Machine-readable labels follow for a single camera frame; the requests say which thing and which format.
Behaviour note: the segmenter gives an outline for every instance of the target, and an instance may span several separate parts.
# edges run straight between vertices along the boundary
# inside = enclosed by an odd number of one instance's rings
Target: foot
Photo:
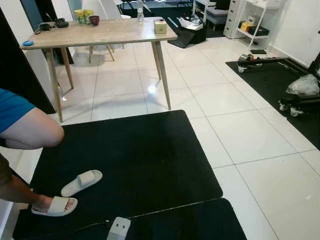
[[[32,207],[34,210],[47,213],[49,210],[49,207],[51,205],[52,200],[53,200],[52,197],[40,195],[39,200],[35,204],[33,204]],[[74,202],[75,201],[73,199],[69,199],[68,203],[66,204],[66,206],[64,208],[64,211],[66,212],[69,209],[71,209]]]

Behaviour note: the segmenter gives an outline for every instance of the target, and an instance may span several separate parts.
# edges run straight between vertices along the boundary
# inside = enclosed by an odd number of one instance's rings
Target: plastic bag
[[[320,92],[318,80],[312,74],[300,77],[298,80],[291,83],[286,89],[288,94],[298,96],[311,96]]]

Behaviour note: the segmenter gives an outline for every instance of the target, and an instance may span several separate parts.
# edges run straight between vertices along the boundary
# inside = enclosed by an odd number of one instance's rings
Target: person's leg
[[[18,177],[13,176],[8,160],[0,154],[0,199],[16,203],[32,204],[33,208],[47,212],[53,200],[52,197],[32,192]],[[74,201],[69,200],[65,211],[69,210]]]
[[[38,108],[33,108],[0,133],[6,147],[12,149],[38,149],[54,147],[64,138],[63,128]]]

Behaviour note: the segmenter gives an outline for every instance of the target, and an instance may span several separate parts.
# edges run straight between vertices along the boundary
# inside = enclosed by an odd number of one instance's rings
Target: slipper
[[[65,211],[67,203],[70,199],[74,200],[72,207],[69,210]],[[50,204],[48,212],[39,211],[34,209],[33,207],[31,208],[31,212],[33,214],[43,215],[48,217],[62,217],[70,214],[73,210],[75,210],[77,204],[78,204],[78,200],[73,197],[69,198],[69,197],[55,196]]]
[[[61,190],[61,196],[70,197],[77,192],[96,184],[101,178],[102,173],[99,170],[86,171],[76,176],[75,180],[65,185]]]

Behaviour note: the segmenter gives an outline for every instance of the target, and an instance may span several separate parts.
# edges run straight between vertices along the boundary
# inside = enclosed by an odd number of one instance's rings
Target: water bottle
[[[144,0],[137,0],[137,11],[138,11],[138,21],[143,22],[144,21]]]

